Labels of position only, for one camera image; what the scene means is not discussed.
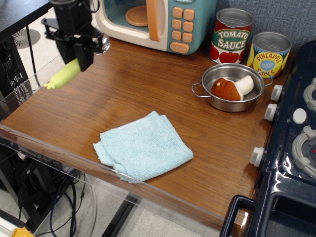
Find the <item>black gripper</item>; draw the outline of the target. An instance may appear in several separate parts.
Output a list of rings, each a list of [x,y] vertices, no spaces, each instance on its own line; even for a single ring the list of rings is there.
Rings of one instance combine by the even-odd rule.
[[[57,40],[56,45],[65,64],[77,57],[80,70],[86,71],[93,63],[94,54],[90,50],[101,47],[104,34],[91,25],[92,14],[100,8],[97,2],[52,2],[55,18],[43,18],[46,37]],[[73,44],[70,40],[79,37],[87,40],[87,45],[82,42]]]

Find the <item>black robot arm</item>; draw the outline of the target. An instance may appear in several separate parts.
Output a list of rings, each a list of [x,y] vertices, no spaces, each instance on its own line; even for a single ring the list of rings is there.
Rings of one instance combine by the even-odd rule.
[[[95,54],[104,52],[104,34],[92,26],[92,14],[100,9],[100,1],[51,0],[54,19],[43,19],[46,37],[56,42],[65,64],[78,59],[79,68],[86,71]]]

